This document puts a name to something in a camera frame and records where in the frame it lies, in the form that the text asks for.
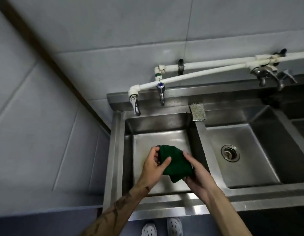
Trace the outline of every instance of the white shoe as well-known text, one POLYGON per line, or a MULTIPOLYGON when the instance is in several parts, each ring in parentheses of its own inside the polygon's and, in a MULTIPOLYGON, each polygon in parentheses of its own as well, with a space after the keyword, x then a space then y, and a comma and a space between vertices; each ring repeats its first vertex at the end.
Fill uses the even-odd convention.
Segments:
POLYGON ((182 236, 182 224, 179 218, 167 218, 168 236, 182 236))
POLYGON ((157 236, 154 223, 147 223, 142 229, 141 236, 157 236))

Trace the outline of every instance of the hand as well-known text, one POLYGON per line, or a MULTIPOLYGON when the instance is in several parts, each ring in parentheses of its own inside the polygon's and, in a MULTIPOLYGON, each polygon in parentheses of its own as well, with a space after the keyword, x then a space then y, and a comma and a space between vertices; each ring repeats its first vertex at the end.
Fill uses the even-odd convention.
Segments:
POLYGON ((212 197, 223 192, 215 183, 211 174, 204 166, 193 158, 189 153, 183 151, 184 157, 193 166, 195 178, 185 177, 184 181, 188 187, 205 203, 208 204, 212 197))
POLYGON ((159 147, 152 147, 147 159, 144 162, 141 176, 137 182, 138 186, 143 186, 148 192, 160 180, 163 171, 168 167, 171 162, 171 157, 166 158, 162 165, 158 165, 158 151, 159 147))

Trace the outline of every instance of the forearm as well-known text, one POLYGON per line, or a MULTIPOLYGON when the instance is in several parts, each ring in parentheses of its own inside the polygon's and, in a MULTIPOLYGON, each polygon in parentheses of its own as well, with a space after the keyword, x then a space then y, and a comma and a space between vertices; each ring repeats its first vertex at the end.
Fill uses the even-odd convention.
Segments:
POLYGON ((223 236, 251 236, 232 204, 218 187, 208 194, 206 205, 223 236))
POLYGON ((128 194, 117 200, 81 236, 117 236, 127 223, 132 212, 147 195, 149 188, 135 185, 128 194))

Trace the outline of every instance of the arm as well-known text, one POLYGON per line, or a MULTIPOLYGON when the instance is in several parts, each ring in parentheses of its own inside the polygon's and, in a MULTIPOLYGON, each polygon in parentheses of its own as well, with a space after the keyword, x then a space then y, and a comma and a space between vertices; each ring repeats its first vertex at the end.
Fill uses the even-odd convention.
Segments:
POLYGON ((185 158, 192 164, 195 179, 186 177, 189 188, 207 206, 223 236, 251 236, 250 231, 217 186, 213 177, 195 158, 184 151, 185 158))
POLYGON ((152 187, 160 180, 163 171, 170 164, 168 157, 158 166, 157 157, 159 147, 152 147, 143 165, 143 170, 135 186, 106 210, 91 226, 86 228, 80 236, 117 236, 127 223, 132 212, 140 201, 147 196, 152 187))

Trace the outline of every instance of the person's left hand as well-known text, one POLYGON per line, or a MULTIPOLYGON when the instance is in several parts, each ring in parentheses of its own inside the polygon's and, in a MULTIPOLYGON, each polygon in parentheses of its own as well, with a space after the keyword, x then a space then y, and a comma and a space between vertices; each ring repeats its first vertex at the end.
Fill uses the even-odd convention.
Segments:
POLYGON ((166 158, 162 165, 158 165, 158 151, 159 147, 152 147, 147 159, 144 162, 141 176, 137 182, 140 187, 145 187, 149 192, 155 184, 160 180, 163 171, 168 167, 171 162, 171 157, 166 158))

